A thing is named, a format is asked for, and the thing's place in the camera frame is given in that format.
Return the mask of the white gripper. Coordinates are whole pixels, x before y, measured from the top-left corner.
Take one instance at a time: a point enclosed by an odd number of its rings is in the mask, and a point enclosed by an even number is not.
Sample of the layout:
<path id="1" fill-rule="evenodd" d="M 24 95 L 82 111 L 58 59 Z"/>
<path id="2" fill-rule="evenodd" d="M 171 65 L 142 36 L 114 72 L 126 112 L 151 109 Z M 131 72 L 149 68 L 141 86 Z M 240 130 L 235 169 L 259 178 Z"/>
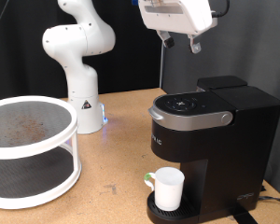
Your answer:
<path id="1" fill-rule="evenodd" d="M 199 35 L 213 23 L 208 0 L 139 0 L 138 6 L 145 26 L 157 31 L 166 48 L 175 45 L 168 33 L 174 32 L 189 35 L 193 54 L 202 50 Z"/>

